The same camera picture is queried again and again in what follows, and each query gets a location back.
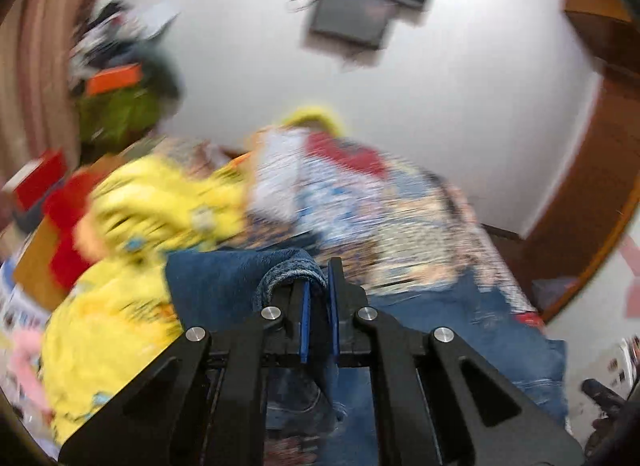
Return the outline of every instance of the striped curtain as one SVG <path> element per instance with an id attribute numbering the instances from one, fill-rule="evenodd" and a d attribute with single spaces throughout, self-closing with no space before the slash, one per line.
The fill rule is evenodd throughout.
<path id="1" fill-rule="evenodd" d="M 68 59 L 94 2 L 15 0 L 4 16 L 0 24 L 0 181 L 47 148 L 62 148 L 69 167 L 78 165 L 78 118 L 69 96 Z"/>

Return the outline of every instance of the blue jeans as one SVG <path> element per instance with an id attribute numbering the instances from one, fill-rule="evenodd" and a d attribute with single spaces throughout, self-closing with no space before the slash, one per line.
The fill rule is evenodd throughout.
<path id="1" fill-rule="evenodd" d="M 537 329 L 518 322 L 497 289 L 479 292 L 471 272 L 445 291 L 372 295 L 369 303 L 405 327 L 426 333 L 450 327 L 564 426 L 568 413 L 562 387 L 564 341 L 548 340 Z M 340 369 L 334 406 L 342 418 L 322 443 L 316 464 L 376 464 L 378 443 L 369 370 Z"/>
<path id="2" fill-rule="evenodd" d="M 185 329 L 222 331 L 269 305 L 281 284 L 304 279 L 311 294 L 326 296 L 326 278 L 306 251 L 174 251 L 164 269 Z M 315 309 L 312 315 L 321 315 Z M 337 368 L 325 358 L 301 369 L 270 370 L 266 426 L 287 434 L 321 435 L 335 427 L 330 401 Z"/>

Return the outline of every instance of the metal screw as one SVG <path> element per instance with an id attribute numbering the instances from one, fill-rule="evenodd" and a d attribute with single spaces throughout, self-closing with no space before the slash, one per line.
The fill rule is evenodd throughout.
<path id="1" fill-rule="evenodd" d="M 260 312 L 260 315 L 266 320 L 276 320 L 280 317 L 282 311 L 273 305 L 265 307 Z"/>
<path id="2" fill-rule="evenodd" d="M 373 307 L 362 307 L 358 311 L 358 318 L 362 318 L 366 321 L 373 321 L 378 317 L 378 311 Z"/>
<path id="3" fill-rule="evenodd" d="M 187 330 L 187 339 L 189 341 L 200 341 L 207 335 L 206 330 L 202 327 L 191 327 Z"/>
<path id="4" fill-rule="evenodd" d="M 448 327 L 438 327 L 433 331 L 433 335 L 442 343 L 449 343 L 454 338 L 453 331 Z"/>

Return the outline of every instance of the white wall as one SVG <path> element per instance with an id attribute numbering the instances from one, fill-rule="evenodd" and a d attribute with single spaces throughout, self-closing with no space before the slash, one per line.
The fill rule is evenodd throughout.
<path id="1" fill-rule="evenodd" d="M 640 245 L 640 210 L 626 234 Z M 550 338 L 567 341 L 567 377 L 582 370 L 622 338 L 640 334 L 640 319 L 627 318 L 626 300 L 634 273 L 615 250 L 595 277 L 548 325 Z"/>
<path id="2" fill-rule="evenodd" d="M 148 6 L 159 0 L 129 0 Z M 302 104 L 456 182 L 482 222 L 521 231 L 575 142 L 590 58 L 561 0 L 431 0 L 395 20 L 374 66 L 305 46 L 289 0 L 171 0 L 165 39 L 188 95 L 169 130 L 240 146 Z"/>

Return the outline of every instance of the cable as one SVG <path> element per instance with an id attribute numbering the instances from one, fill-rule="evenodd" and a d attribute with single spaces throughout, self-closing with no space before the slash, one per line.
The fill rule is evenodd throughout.
<path id="1" fill-rule="evenodd" d="M 299 1 L 301 0 L 289 0 L 289 2 L 287 3 L 287 10 L 289 12 L 300 12 L 301 10 L 308 9 L 318 0 L 312 0 L 311 2 L 306 2 L 305 4 L 297 5 L 297 6 L 291 5 L 292 3 L 299 2 Z"/>

